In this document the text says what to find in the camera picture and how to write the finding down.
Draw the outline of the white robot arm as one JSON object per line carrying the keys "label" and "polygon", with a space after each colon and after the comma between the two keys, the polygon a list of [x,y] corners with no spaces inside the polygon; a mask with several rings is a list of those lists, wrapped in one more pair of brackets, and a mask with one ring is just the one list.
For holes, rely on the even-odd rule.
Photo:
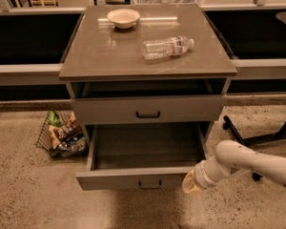
{"label": "white robot arm", "polygon": [[191,194],[213,188],[224,178],[250,171],[286,188],[286,157],[256,152],[238,142],[224,140],[214,154],[197,163],[185,176],[182,189]]}

